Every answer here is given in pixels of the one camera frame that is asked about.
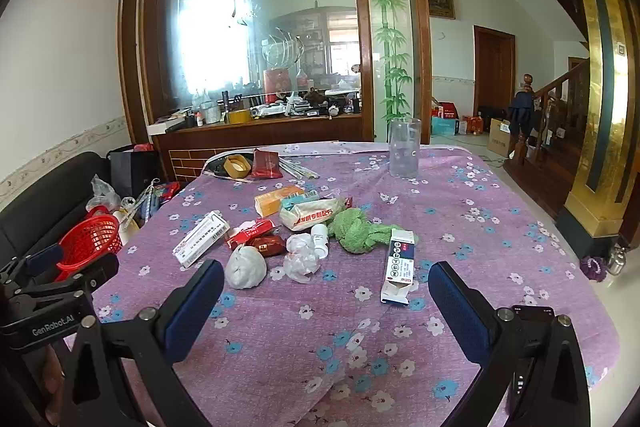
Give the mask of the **white paper ball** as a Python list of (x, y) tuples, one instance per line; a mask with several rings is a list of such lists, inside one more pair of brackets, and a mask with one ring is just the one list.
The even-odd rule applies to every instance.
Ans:
[(266, 260), (253, 246), (236, 247), (224, 268), (226, 281), (234, 289), (256, 287), (266, 275)]

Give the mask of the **long white medicine box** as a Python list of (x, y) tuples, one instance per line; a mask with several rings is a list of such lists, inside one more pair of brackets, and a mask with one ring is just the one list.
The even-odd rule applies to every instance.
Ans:
[(172, 253), (179, 265), (188, 269), (229, 230), (229, 222), (218, 211), (211, 211), (183, 237)]

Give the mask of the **white blue medicine box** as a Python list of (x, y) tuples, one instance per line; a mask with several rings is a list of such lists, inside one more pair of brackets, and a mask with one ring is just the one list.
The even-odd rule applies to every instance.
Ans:
[(393, 229), (381, 288), (381, 303), (408, 306), (413, 285), (416, 238), (411, 231)]

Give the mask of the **red cigarette pack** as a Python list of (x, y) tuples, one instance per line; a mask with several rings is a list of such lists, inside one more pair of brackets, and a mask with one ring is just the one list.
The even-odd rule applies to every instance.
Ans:
[(271, 233), (275, 228), (276, 225), (267, 218), (245, 221), (226, 234), (226, 244), (233, 251), (255, 237)]

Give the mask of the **clear plastic wrap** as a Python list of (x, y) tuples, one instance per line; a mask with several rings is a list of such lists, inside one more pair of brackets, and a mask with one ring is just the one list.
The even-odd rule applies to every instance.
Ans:
[(311, 275), (319, 269), (319, 256), (314, 251), (311, 235), (293, 234), (286, 240), (285, 247), (285, 275), (297, 283), (308, 284)]

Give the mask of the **orange tissue pack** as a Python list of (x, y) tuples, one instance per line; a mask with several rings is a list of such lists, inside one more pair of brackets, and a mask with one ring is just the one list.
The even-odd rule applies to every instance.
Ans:
[(257, 195), (254, 198), (255, 210), (262, 218), (269, 217), (280, 211), (281, 202), (290, 196), (304, 194), (305, 190), (298, 186), (285, 186), (277, 190)]

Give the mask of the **white red snack bag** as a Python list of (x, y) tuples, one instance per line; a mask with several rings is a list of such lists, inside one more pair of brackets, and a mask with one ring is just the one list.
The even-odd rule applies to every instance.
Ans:
[(335, 218), (337, 213), (352, 207), (352, 199), (345, 197), (325, 198), (299, 202), (290, 209), (282, 208), (279, 217), (282, 223), (292, 232), (311, 229)]

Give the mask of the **teal wet wipe pack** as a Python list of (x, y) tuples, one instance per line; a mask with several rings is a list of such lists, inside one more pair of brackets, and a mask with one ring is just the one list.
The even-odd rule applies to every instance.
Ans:
[(291, 194), (281, 200), (280, 209), (291, 210), (295, 205), (303, 204), (303, 202), (314, 202), (319, 198), (320, 195), (314, 190), (299, 194)]

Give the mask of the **small white bottle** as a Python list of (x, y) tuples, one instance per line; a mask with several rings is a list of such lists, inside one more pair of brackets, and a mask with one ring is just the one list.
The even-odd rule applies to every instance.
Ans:
[(328, 257), (329, 254), (329, 232), (324, 223), (318, 223), (311, 228), (311, 239), (314, 244), (314, 253), (319, 259)]

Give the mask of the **green fuzzy cloth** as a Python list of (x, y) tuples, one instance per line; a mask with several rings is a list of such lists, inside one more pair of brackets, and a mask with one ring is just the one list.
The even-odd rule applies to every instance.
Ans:
[(352, 255), (367, 254), (378, 245), (387, 245), (393, 232), (407, 233), (407, 230), (398, 225), (374, 223), (360, 208), (348, 208), (337, 213), (328, 226), (329, 236)]

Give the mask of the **dark red snack wrapper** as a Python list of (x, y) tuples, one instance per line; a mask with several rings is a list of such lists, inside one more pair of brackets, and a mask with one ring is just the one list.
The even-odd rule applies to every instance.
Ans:
[(286, 251), (285, 241), (274, 234), (254, 237), (247, 242), (247, 245), (256, 248), (264, 258), (279, 256)]

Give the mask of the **black leather sofa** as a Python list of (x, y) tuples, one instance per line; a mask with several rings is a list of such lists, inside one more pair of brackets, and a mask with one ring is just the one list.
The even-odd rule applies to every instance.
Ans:
[(106, 158), (81, 153), (48, 172), (1, 211), (1, 264), (58, 243), (86, 217), (91, 181), (110, 179)]

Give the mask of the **red plastic basket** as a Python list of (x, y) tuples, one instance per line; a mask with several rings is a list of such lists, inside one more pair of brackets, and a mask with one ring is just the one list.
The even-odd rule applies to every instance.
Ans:
[(60, 240), (62, 259), (56, 264), (61, 282), (85, 268), (104, 254), (117, 254), (122, 249), (119, 221), (111, 215), (86, 219), (75, 225)]

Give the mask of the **yellow tape roll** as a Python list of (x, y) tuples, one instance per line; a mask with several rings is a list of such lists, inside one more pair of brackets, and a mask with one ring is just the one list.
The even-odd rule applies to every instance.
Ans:
[(228, 155), (222, 164), (224, 171), (232, 179), (245, 179), (252, 173), (252, 163), (242, 154)]

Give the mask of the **dark red pouch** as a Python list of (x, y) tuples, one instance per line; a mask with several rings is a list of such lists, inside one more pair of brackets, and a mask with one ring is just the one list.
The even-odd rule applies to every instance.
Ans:
[(252, 164), (252, 176), (256, 179), (282, 178), (279, 155), (276, 152), (258, 150), (256, 148)]

